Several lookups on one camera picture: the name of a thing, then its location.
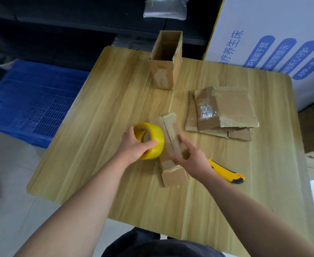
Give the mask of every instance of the plastic bag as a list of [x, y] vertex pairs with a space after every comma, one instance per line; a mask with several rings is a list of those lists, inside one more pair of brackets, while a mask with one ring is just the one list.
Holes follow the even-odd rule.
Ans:
[[166, 18], [184, 21], [188, 0], [146, 0], [144, 18]]

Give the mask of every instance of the person's left arm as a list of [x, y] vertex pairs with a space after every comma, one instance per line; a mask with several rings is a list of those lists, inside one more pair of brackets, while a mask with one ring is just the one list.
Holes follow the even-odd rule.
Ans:
[[91, 256], [125, 169], [156, 145], [154, 140], [139, 142], [130, 126], [116, 154], [35, 231], [14, 257]]

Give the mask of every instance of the wood grain surface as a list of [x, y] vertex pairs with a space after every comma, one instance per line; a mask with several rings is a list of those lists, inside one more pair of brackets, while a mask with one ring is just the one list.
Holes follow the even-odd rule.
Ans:
[[[290, 77], [183, 58], [175, 89], [155, 89], [149, 55], [103, 50], [27, 192], [63, 203], [114, 154], [129, 125], [175, 112], [184, 127], [189, 90], [246, 87], [260, 122], [251, 142], [184, 134], [208, 158], [244, 175], [245, 182], [237, 185], [241, 191], [314, 242], [314, 206]], [[190, 178], [178, 188], [163, 188], [157, 160], [138, 161], [126, 170], [109, 218], [248, 255], [202, 184]]]

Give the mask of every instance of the forearm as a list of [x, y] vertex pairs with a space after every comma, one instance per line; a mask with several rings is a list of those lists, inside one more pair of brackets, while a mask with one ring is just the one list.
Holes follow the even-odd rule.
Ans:
[[314, 245], [212, 172], [202, 180], [251, 256], [314, 256]]
[[119, 156], [110, 159], [15, 256], [91, 256], [126, 167]]

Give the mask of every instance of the person's right arm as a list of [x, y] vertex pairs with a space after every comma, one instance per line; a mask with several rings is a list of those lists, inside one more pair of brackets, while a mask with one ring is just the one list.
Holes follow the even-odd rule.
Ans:
[[314, 245], [274, 213], [220, 177], [205, 154], [181, 136], [190, 150], [188, 160], [171, 159], [210, 192], [234, 233], [251, 256], [314, 257]]

